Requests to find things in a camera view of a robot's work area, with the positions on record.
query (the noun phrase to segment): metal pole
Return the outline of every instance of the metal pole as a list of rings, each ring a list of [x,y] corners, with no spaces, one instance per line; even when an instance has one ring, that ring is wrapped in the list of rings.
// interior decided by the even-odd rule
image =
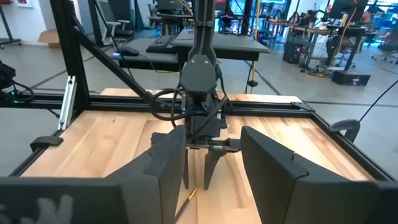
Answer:
[[[247,35],[249,32],[248,27],[249,27],[249,20],[250,20],[250,16],[251,16],[252,5],[253,5],[253,0],[246,0],[244,3],[241,35]]]
[[[86,80],[80,44],[76,40],[73,2],[50,0],[55,25],[62,49],[63,59],[70,77],[76,76],[75,109],[82,112],[90,104],[90,94]]]
[[[102,41],[100,22],[98,20],[97,9],[95,8],[94,1],[95,0],[88,0],[88,10],[90,12],[91,24],[93,25],[95,44],[98,47],[105,47],[104,42]]]
[[[300,4],[300,0],[297,1],[296,11],[295,12],[297,12],[297,10],[299,9],[299,4]]]
[[[10,42],[12,42],[14,39],[12,38],[10,27],[8,26],[7,19],[6,16],[4,15],[1,4],[0,4],[0,14],[1,14],[2,23],[4,24],[4,28],[6,28],[8,39],[10,39]]]

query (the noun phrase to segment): workbench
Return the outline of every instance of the workbench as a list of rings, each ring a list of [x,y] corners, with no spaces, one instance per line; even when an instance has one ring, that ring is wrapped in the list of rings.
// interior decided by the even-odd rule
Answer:
[[[298,30],[303,32],[302,38],[292,37],[295,44],[302,44],[306,47],[304,57],[300,59],[300,63],[308,68],[311,60],[319,60],[320,57],[313,57],[313,51],[318,41],[320,35],[332,35],[333,32],[329,29],[314,29],[306,27],[294,27],[293,30]]]
[[[183,14],[163,14],[159,13],[158,16],[162,18],[162,35],[175,35],[172,26],[178,27],[178,32],[181,32],[184,29],[183,20],[184,19],[193,19],[191,15],[183,15]]]
[[[302,65],[305,66],[305,68],[308,68],[308,66],[310,65],[311,60],[319,60],[321,59],[320,57],[313,57],[313,51],[315,49],[315,45],[317,44],[317,40],[318,37],[320,35],[336,35],[339,34],[331,29],[315,29],[315,28],[306,28],[306,27],[299,27],[296,26],[293,28],[294,30],[299,30],[303,32],[303,37],[302,38],[297,38],[297,37],[293,37],[293,43],[294,44],[298,44],[298,45],[304,45],[306,46],[307,50],[305,51],[303,60],[301,62]],[[352,33],[359,33],[359,31],[363,29],[361,27],[349,27],[347,29],[347,32],[345,34],[345,37],[357,37],[357,41],[353,47],[353,49],[357,49],[359,46],[359,43],[361,42],[361,37],[362,36],[373,36],[376,35],[377,33],[374,32],[365,32],[364,34],[354,34],[352,35]],[[349,59],[347,61],[347,64],[344,68],[345,71],[347,71],[349,69],[349,66],[351,65],[351,62],[354,59],[354,55],[355,55],[356,51],[352,51],[350,53]]]
[[[136,96],[130,89],[107,88],[102,95]],[[231,100],[270,103],[300,102],[295,96],[229,95]],[[351,180],[373,180],[352,157],[310,118],[228,116],[220,139],[239,138],[242,126],[268,135],[301,156]],[[149,113],[84,111],[60,137],[32,161],[22,177],[106,177],[150,148],[153,132],[172,125]],[[216,166],[208,190],[203,189],[206,150],[189,150],[190,188],[183,184],[177,211],[190,192],[197,194],[178,223],[261,223],[240,152],[227,154]]]
[[[264,34],[268,35],[269,37],[267,40],[269,40],[269,47],[274,47],[275,44],[284,44],[284,42],[278,42],[277,37],[278,37],[278,30],[280,27],[288,27],[289,28],[289,33],[287,34],[287,38],[289,38],[289,35],[292,32],[292,28],[297,26],[298,24],[291,24],[288,22],[273,22],[273,21],[267,21],[263,20],[263,26],[262,29],[259,30],[259,32],[263,32]]]
[[[171,43],[177,50],[178,61],[184,64],[188,58],[188,52],[193,46],[194,33],[187,29]],[[253,40],[249,36],[219,34],[213,35],[213,48],[217,58],[258,61],[260,53],[269,53],[270,50]]]
[[[180,64],[178,63],[177,54],[146,52],[147,48],[154,41],[156,41],[156,39],[138,38],[138,39],[135,39],[135,40],[132,40],[132,41],[126,43],[127,46],[130,46],[130,47],[138,50],[141,55],[138,55],[135,57],[123,55],[125,62],[123,62],[123,60],[120,56],[113,55],[113,53],[111,53],[109,55],[109,57],[113,60],[117,60],[119,62],[119,66],[122,68],[126,68],[127,67],[126,64],[128,64],[129,68],[153,70],[153,68],[152,68],[152,65],[153,65],[156,70],[179,72]]]

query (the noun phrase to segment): cable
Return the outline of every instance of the cable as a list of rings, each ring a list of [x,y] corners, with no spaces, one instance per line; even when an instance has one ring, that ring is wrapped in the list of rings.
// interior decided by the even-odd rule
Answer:
[[[173,94],[173,99],[172,99],[172,106],[171,106],[171,110],[170,110],[170,117],[174,117],[174,106],[175,106],[175,100],[177,99],[177,94],[179,92],[180,89],[180,83],[178,83],[177,87],[175,87],[175,91]],[[172,120],[172,125],[175,128],[177,125],[175,124],[175,121]]]
[[[396,84],[398,83],[398,80],[396,82],[394,82],[386,91],[384,91],[384,93],[382,95],[379,96],[379,98],[372,104],[372,106],[365,112],[365,114],[362,115],[362,118],[359,119],[359,122],[361,122],[363,120],[363,118],[369,113],[369,111],[374,107],[374,105],[376,105],[376,103],[378,103],[378,101],[392,88],[394,87]]]
[[[14,96],[8,95],[7,93],[5,93],[3,91],[0,91],[0,94],[2,94],[5,98],[8,98],[8,99],[14,100],[14,101],[23,101],[23,102],[30,102],[34,99],[35,93],[33,92],[33,90],[31,88],[29,88],[28,86],[25,86],[23,84],[20,84],[19,82],[14,81],[14,80],[11,80],[11,82],[12,82],[12,85],[14,86],[14,91],[17,93],[17,95],[20,94],[20,92],[17,90],[16,85],[26,89],[30,93],[30,96],[28,98],[16,98]]]
[[[121,51],[120,51],[120,49],[119,49],[118,43],[116,43],[116,40],[114,39],[112,33],[109,31],[109,27],[108,27],[108,25],[106,24],[106,20],[105,20],[105,18],[104,18],[104,15],[103,15],[102,12],[101,12],[101,9],[100,9],[100,7],[99,7],[97,1],[94,1],[94,4],[95,4],[95,7],[97,8],[97,10],[98,10],[98,12],[99,12],[98,14],[99,14],[99,16],[101,17],[102,22],[104,23],[104,25],[105,25],[105,27],[106,27],[107,33],[110,34],[113,44],[115,45],[116,49],[117,49],[118,52],[120,53],[120,56],[121,56],[122,61],[123,61],[123,64],[126,66],[127,70],[129,71],[130,77],[131,77],[133,80],[135,80],[134,77],[133,77],[133,75],[132,75],[132,73],[131,73],[131,71],[130,71],[130,68],[129,68],[128,63],[127,63],[126,60],[124,59],[124,56],[123,56],[123,54],[121,53]]]
[[[227,100],[228,97],[225,95],[221,102],[216,106],[216,108],[206,117],[205,122],[203,122],[203,124],[192,134],[193,138],[195,138],[196,135],[198,135],[199,132],[206,126],[206,124],[209,123],[212,117],[214,117],[218,113],[218,111],[221,109],[221,107],[223,107]]]
[[[250,79],[250,72],[251,72],[252,69],[253,69],[253,62],[251,62],[251,65],[250,65],[250,69],[249,69],[249,73],[248,73],[248,80],[246,81],[246,87],[245,87],[245,89],[244,89],[244,94],[247,94],[247,93],[248,93],[248,85],[249,85],[249,79]]]
[[[182,4],[182,6],[184,6],[184,8],[189,12],[189,14],[191,14],[191,16],[193,16],[193,13],[192,13],[191,9],[189,8],[189,5],[184,0],[179,0],[179,1]]]
[[[150,66],[152,67],[152,69],[153,69],[155,72],[161,73],[161,74],[165,74],[165,73],[174,73],[174,72],[160,72],[160,71],[156,70],[154,64],[152,63],[152,61],[151,61],[148,57],[146,57],[145,55],[142,55],[142,54],[139,54],[139,55],[142,56],[142,57],[144,57],[144,58],[150,63]]]
[[[345,33],[346,33],[347,28],[349,27],[349,24],[350,24],[351,20],[352,20],[353,17],[354,17],[355,12],[356,12],[356,9],[357,9],[356,0],[353,0],[353,1],[355,2],[354,12],[353,12],[353,14],[351,15],[351,17],[349,18],[349,20],[346,22],[346,25],[345,25],[345,27],[344,27],[343,33],[342,33],[341,38],[340,38],[339,46],[338,46],[338,48],[337,48],[337,53],[340,52],[340,48],[341,48],[341,46],[342,46],[342,44],[343,44],[344,35],[345,35]]]
[[[163,89],[162,91],[156,93],[156,94],[152,97],[152,99],[151,99],[150,102],[149,102],[149,110],[150,110],[150,113],[151,113],[155,118],[157,118],[157,119],[159,119],[159,120],[161,120],[161,121],[176,121],[176,120],[178,120],[178,119],[183,119],[183,118],[186,118],[186,117],[195,115],[195,114],[201,114],[201,112],[191,112],[191,113],[185,113],[185,114],[180,114],[180,115],[177,115],[177,116],[170,116],[170,117],[164,117],[164,116],[161,116],[161,115],[157,114],[157,113],[155,112],[155,103],[157,102],[156,100],[157,100],[160,96],[162,96],[162,95],[174,93],[175,91],[176,91],[176,89],[173,89],[173,88],[166,88],[166,89]]]

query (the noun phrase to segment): wooden tabletop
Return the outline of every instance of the wooden tabletop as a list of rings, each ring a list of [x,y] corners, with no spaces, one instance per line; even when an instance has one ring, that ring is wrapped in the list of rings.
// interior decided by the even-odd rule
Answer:
[[[298,24],[291,24],[288,22],[274,22],[274,21],[267,21],[269,22],[269,24],[272,25],[278,25],[278,26],[288,26],[288,27],[293,27],[293,26],[297,26]]]
[[[105,89],[103,95],[134,96],[127,89]],[[232,100],[286,103],[294,96],[229,95]],[[351,180],[372,180],[342,148],[311,119],[227,117],[220,139],[239,138],[251,126],[311,161]],[[153,132],[167,133],[172,125],[149,113],[84,111],[61,135],[59,147],[48,148],[23,177],[106,177],[150,147]],[[189,193],[198,192],[178,223],[261,223],[244,171],[241,153],[228,154],[216,166],[208,190],[203,190],[206,150],[188,152],[190,188],[180,190],[177,211]]]
[[[315,29],[315,28],[305,28],[305,27],[294,27],[293,29],[295,30],[301,30],[301,31],[307,31],[309,33],[313,33],[313,34],[331,34],[331,31],[329,29]]]

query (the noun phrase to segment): office chair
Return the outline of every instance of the office chair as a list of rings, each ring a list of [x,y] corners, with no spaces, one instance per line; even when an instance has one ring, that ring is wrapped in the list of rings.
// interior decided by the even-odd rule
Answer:
[[[160,35],[162,31],[162,26],[160,26],[160,21],[162,20],[161,17],[157,16],[157,6],[147,4],[149,9],[149,27],[155,29],[156,36]]]
[[[377,33],[379,33],[380,32],[380,27],[376,27],[375,29],[374,29],[374,31],[373,32],[377,32]],[[374,37],[368,37],[366,40],[365,40],[365,43],[368,43],[368,48],[371,46],[371,44],[373,44],[373,43],[375,43],[375,41],[376,41],[376,37],[377,37],[378,35],[375,35]]]
[[[369,30],[369,31],[370,31],[370,32],[375,32],[377,29],[378,29],[378,28],[375,26],[375,27],[373,27],[372,30]],[[358,45],[358,48],[355,50],[355,54],[361,54],[361,53],[362,53],[363,44],[365,43],[365,41],[366,41],[367,39],[368,39],[368,38],[365,38],[365,39],[362,38],[362,39],[361,39],[361,41],[360,41],[360,43],[359,43],[359,45]],[[341,51],[339,52],[339,53],[341,53],[341,56],[335,58],[336,61],[338,61],[338,63],[336,64],[336,67],[340,67],[340,65],[341,65],[342,62],[347,61],[348,58],[346,58],[345,56],[346,56],[346,55],[349,56],[349,55],[351,54],[352,51],[353,51],[352,48],[345,48],[345,49],[341,50]],[[356,67],[356,65],[355,65],[354,62],[351,63],[351,66],[352,66],[353,68]]]
[[[355,53],[356,54],[360,54],[361,53],[361,48],[362,48],[362,45],[363,45],[363,43],[365,42],[365,40],[364,39],[361,39],[361,41],[360,41],[360,43],[359,43],[359,45],[358,45],[358,48],[356,49],[356,51],[355,51]],[[339,57],[336,57],[335,59],[336,59],[336,61],[338,62],[337,64],[336,64],[336,67],[340,67],[341,66],[341,63],[342,62],[346,62],[346,61],[348,61],[348,58],[346,58],[346,55],[350,55],[351,54],[351,52],[353,51],[353,49],[352,48],[348,48],[348,47],[346,47],[345,49],[343,49],[343,50],[340,50],[340,56]],[[355,68],[356,67],[356,65],[355,65],[355,62],[352,62],[351,63],[351,66],[353,67],[353,68]]]
[[[102,15],[106,20],[107,26],[112,26],[111,35],[117,39],[118,41],[127,41],[128,39],[134,38],[132,30],[126,30],[126,24],[130,24],[130,21],[126,20],[117,20],[114,18],[114,14],[112,12],[111,6],[107,2],[98,1],[99,8]],[[117,26],[122,26],[122,29],[116,29]],[[102,34],[102,41],[106,39],[108,31],[105,29]]]
[[[398,53],[398,27],[394,28],[390,34],[387,33],[384,38],[385,42],[377,47],[381,54],[373,55],[372,59],[384,58],[384,61],[386,61],[391,58],[395,59],[396,65],[398,65],[398,56],[394,56],[394,54]]]

